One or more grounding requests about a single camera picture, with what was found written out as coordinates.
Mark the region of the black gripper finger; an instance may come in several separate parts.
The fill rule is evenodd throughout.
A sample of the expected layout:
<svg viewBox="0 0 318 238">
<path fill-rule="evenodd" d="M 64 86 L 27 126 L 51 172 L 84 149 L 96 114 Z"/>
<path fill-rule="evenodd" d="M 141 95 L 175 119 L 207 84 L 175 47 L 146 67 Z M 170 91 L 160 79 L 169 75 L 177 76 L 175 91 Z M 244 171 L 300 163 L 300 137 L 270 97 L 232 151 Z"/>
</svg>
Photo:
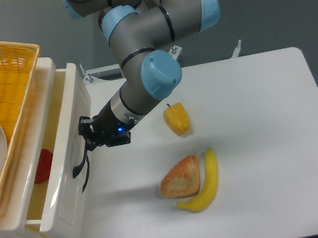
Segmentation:
<svg viewBox="0 0 318 238">
<path fill-rule="evenodd" d="M 86 166 L 86 172 L 85 172 L 85 180 L 83 183 L 83 188 L 82 188 L 82 193 L 85 192 L 87 185 L 89 183 L 89 179 L 90 179 L 90 170 L 91 170 L 91 160 L 93 158 L 93 153 L 94 150 L 91 149 L 90 145 L 88 143 L 85 143 L 85 148 L 84 148 L 84 162 L 83 162 L 83 167 Z"/>
<path fill-rule="evenodd" d="M 83 169 L 87 159 L 87 152 L 92 151 L 97 147 L 95 142 L 95 133 L 92 125 L 93 119 L 86 116 L 79 117 L 78 134 L 84 138 L 83 157 L 79 165 L 73 168 L 73 178 L 76 178 Z"/>
</svg>

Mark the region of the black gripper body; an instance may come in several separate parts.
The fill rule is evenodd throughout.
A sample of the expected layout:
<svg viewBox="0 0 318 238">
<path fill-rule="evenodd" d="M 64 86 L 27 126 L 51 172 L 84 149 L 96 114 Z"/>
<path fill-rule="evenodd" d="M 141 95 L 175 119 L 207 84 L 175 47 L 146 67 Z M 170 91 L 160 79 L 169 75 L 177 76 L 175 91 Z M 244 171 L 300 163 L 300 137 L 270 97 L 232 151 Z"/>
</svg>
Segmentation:
<svg viewBox="0 0 318 238">
<path fill-rule="evenodd" d="M 130 144 L 131 133 L 126 123 L 120 121 L 112 112 L 110 102 L 92 117 L 93 142 L 98 146 L 114 147 Z"/>
</svg>

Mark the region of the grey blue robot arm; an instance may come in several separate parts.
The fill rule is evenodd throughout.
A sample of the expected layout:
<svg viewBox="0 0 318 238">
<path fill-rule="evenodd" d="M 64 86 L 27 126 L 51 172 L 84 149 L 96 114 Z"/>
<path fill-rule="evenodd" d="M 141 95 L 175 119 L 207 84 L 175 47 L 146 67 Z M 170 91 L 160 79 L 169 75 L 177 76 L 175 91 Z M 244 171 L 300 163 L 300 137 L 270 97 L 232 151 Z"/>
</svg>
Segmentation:
<svg viewBox="0 0 318 238">
<path fill-rule="evenodd" d="M 163 50 L 220 19 L 218 0 L 62 0 L 73 17 L 102 12 L 100 29 L 125 76 L 125 83 L 93 117 L 82 116 L 84 151 L 128 144 L 131 129 L 167 98 L 182 79 L 179 62 Z"/>
</svg>

